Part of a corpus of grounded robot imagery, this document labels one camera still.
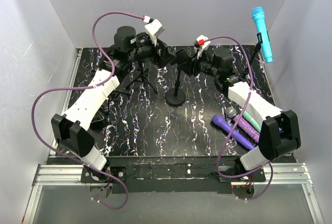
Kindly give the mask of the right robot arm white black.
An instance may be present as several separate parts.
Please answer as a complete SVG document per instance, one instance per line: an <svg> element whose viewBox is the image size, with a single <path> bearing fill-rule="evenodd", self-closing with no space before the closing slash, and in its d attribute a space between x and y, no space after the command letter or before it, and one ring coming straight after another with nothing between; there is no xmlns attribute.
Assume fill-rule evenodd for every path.
<svg viewBox="0 0 332 224"><path fill-rule="evenodd" d="M216 88L244 108L260 125L257 147L236 159L234 173L238 180L249 180L255 168L300 148L296 113L279 109L251 90L233 70L233 56L229 49L218 47L213 53L198 51L193 56L184 50L177 53L177 58L186 74L212 76Z"/></svg>

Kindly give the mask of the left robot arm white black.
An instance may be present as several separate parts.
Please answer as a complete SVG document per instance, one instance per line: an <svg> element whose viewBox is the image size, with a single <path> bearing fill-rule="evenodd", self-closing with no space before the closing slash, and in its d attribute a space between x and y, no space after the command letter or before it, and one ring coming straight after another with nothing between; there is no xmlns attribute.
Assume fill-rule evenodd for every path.
<svg viewBox="0 0 332 224"><path fill-rule="evenodd" d="M110 178L107 160L95 147L94 138L88 133L93 117L109 95L120 85L132 68L132 63L149 59L159 67L175 61L176 56L169 53L167 45L158 37L164 31L161 24L144 26L145 31L136 33L131 26L121 26L114 36L114 43L107 50L112 62L105 56L100 58L98 69L90 82L93 89L85 90L78 100L63 115L55 114L51 119L57 143L75 154L85 164L93 166L92 176L98 182Z"/></svg>

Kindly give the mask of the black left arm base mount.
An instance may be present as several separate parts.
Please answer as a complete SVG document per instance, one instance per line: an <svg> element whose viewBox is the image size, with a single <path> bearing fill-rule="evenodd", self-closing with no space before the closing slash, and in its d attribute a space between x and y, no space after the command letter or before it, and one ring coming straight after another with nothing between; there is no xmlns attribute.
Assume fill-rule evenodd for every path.
<svg viewBox="0 0 332 224"><path fill-rule="evenodd" d="M126 181L127 168L124 166L111 166L105 172L119 178L122 182ZM113 181L114 180L109 176L105 176L103 174L99 175L96 171L93 171L87 166L84 166L82 169L81 183L112 183Z"/></svg>

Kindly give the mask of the mint green microphone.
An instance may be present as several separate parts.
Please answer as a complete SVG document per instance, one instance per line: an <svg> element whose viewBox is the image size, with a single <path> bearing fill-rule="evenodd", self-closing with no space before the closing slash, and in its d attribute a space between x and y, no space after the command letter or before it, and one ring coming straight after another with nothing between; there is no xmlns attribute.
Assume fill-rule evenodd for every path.
<svg viewBox="0 0 332 224"><path fill-rule="evenodd" d="M258 122L248 113L244 112L242 117L258 132L261 132L261 127Z"/></svg>

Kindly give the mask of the black round base stand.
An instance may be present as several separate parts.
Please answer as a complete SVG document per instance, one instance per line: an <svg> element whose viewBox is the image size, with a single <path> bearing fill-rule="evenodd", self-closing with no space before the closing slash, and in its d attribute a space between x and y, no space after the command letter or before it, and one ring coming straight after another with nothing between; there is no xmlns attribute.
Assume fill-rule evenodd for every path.
<svg viewBox="0 0 332 224"><path fill-rule="evenodd" d="M250 58L250 60L249 60L249 64L250 64L250 65L252 64L252 62L253 62L255 56L256 56L256 55L259 53L259 51L261 50L261 43L262 43L261 32L259 32L259 33L257 34L257 40L258 40L258 42L257 42L257 44L255 45L254 52L253 52L253 54L251 55L251 58ZM244 79L244 78L249 74L249 70L250 70L250 69L249 69L248 67L245 68L244 72L242 73L242 79Z"/></svg>
<svg viewBox="0 0 332 224"><path fill-rule="evenodd" d="M169 89L165 93L165 101L169 106L179 107L185 103L186 94L180 89L180 77L181 77L181 64L186 62L190 56L187 50L181 49L175 53L177 63L177 78L174 84L174 88Z"/></svg>

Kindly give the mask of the purple glitter silver mesh microphone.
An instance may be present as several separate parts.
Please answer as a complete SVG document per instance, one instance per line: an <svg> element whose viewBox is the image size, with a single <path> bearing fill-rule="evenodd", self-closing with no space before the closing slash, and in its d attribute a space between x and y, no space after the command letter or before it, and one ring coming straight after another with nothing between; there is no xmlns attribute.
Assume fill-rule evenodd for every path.
<svg viewBox="0 0 332 224"><path fill-rule="evenodd" d="M228 107L225 110L225 115L229 119L232 119L234 122L237 120L238 126L246 133L248 134L256 143L259 142L259 132L243 117L240 117L240 114L237 113L237 111L233 107Z"/></svg>

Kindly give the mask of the bright blue microphone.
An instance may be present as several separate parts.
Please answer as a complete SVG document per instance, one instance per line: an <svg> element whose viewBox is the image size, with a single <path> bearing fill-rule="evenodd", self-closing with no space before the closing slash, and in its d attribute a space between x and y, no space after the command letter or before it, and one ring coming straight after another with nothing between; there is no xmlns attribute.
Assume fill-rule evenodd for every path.
<svg viewBox="0 0 332 224"><path fill-rule="evenodd" d="M256 26L257 38L260 43L265 62L271 63L273 61L273 54L271 50L268 30L265 23L265 12L262 7L255 7L252 10L252 19Z"/></svg>

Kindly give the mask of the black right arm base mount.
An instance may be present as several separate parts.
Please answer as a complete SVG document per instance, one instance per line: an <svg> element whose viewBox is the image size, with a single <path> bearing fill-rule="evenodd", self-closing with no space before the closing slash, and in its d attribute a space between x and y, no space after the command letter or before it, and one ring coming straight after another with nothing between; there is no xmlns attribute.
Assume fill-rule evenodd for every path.
<svg viewBox="0 0 332 224"><path fill-rule="evenodd" d="M247 180L252 177L253 182L255 183L262 183L266 181L266 176L262 166L248 172L238 172L235 170L234 166L222 165L218 167L217 171L222 174L220 177L222 177L225 181L244 181L246 180L245 177L247 177Z"/></svg>

